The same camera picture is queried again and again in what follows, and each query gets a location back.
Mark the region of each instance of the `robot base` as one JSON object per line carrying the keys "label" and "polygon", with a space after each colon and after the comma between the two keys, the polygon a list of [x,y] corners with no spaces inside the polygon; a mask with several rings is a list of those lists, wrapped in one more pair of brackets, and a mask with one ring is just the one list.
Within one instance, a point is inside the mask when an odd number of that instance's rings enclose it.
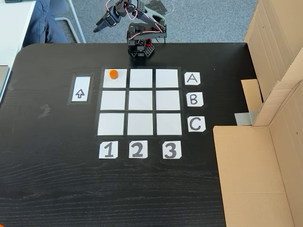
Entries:
{"label": "robot base", "polygon": [[128,49],[128,53],[131,55],[132,59],[136,59],[138,57],[145,57],[146,59],[150,59],[152,54],[155,51],[155,47],[151,44],[150,46],[145,46],[144,51],[131,51]]}

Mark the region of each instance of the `dark wooden table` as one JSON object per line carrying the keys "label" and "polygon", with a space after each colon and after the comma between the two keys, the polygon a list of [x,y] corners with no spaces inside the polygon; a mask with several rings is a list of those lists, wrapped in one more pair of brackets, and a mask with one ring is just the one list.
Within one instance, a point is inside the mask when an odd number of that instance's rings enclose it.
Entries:
{"label": "dark wooden table", "polygon": [[[214,125],[247,112],[241,79],[256,74],[246,44],[156,44],[132,61],[126,44],[36,44],[17,56],[0,107],[0,223],[39,226],[224,227]],[[207,131],[182,140],[182,158],[98,158],[95,117],[101,69],[181,67],[201,73]],[[75,73],[94,73],[89,105],[67,105]],[[40,118],[45,107],[50,113]],[[200,141],[202,146],[187,150]]]}

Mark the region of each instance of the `tic-tac-toe grid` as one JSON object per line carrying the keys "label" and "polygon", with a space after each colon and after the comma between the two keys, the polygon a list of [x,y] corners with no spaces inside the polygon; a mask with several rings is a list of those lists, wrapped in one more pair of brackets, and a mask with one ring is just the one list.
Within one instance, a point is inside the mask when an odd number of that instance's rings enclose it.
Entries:
{"label": "tic-tac-toe grid", "polygon": [[117,79],[109,70],[102,70],[97,136],[185,134],[179,69],[116,69]]}

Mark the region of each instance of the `orange game piece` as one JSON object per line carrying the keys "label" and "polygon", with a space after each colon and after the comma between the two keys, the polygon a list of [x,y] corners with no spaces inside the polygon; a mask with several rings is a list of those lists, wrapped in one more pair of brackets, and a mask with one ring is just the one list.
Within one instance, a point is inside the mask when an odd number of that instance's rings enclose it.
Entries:
{"label": "orange game piece", "polygon": [[117,70],[110,70],[109,71],[109,76],[111,77],[111,79],[117,79],[118,78]]}

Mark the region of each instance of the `person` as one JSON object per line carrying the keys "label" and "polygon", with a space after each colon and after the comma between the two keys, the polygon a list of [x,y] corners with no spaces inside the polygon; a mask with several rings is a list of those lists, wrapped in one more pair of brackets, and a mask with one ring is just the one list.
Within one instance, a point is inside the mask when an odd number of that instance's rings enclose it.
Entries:
{"label": "person", "polygon": [[51,0],[37,0],[33,15],[23,41],[23,47],[30,44],[68,43],[50,11]]}

